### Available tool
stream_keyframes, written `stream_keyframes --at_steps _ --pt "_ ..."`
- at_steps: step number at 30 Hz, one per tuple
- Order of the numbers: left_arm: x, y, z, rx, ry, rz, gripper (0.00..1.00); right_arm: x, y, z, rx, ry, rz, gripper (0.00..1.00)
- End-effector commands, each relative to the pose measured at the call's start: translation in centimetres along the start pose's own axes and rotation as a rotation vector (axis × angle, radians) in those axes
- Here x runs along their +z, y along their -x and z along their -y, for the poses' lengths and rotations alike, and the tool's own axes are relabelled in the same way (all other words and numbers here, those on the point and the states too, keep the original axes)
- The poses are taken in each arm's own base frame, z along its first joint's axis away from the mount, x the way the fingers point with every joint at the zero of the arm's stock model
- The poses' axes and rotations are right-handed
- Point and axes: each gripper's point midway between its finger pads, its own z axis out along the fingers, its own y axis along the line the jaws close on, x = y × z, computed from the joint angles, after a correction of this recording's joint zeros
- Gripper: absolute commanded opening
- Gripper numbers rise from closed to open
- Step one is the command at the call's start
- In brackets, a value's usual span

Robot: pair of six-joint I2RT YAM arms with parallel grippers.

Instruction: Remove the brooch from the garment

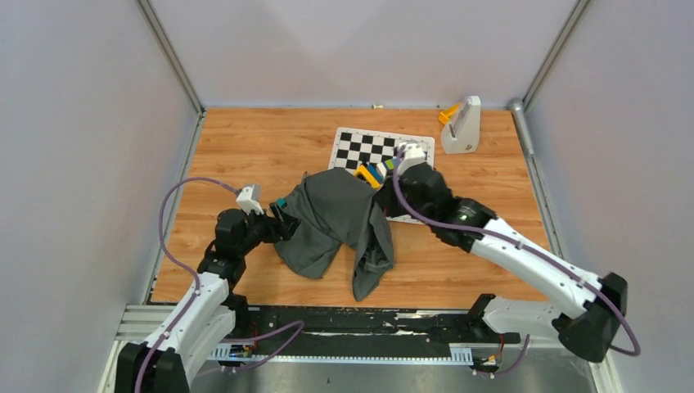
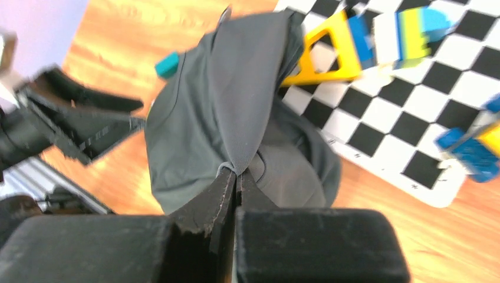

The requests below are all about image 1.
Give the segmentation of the grey t-shirt garment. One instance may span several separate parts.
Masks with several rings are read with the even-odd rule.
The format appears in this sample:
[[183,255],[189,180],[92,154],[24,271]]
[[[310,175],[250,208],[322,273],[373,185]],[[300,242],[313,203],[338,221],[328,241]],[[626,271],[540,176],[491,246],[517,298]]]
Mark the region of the grey t-shirt garment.
[[353,297],[364,300],[395,265],[390,223],[375,194],[342,168],[305,177],[285,197],[283,211],[300,223],[290,240],[275,244],[278,256],[294,273],[319,279],[346,245],[354,251]]

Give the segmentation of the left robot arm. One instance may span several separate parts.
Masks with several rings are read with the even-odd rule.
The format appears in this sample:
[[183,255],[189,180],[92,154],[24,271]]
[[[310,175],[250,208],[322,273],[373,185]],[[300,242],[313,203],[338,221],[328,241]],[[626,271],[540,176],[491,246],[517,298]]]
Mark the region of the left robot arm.
[[250,330],[247,299],[233,289],[246,270],[247,254],[295,233],[300,222],[286,206],[280,198],[261,213],[229,209],[219,214],[214,240],[184,298],[143,342],[120,351],[116,392],[188,392],[218,343]]

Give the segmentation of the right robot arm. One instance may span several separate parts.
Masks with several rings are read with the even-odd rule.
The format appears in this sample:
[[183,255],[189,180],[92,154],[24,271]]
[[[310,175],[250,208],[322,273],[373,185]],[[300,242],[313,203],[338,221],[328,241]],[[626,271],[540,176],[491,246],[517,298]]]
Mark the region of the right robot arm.
[[609,350],[641,354],[626,319],[629,285],[619,274],[600,277],[543,249],[489,207],[454,196],[426,163],[388,170],[376,196],[388,216],[411,215],[442,243],[504,268],[545,296],[530,301],[480,295],[467,320],[475,340],[498,333],[542,337],[593,363]]

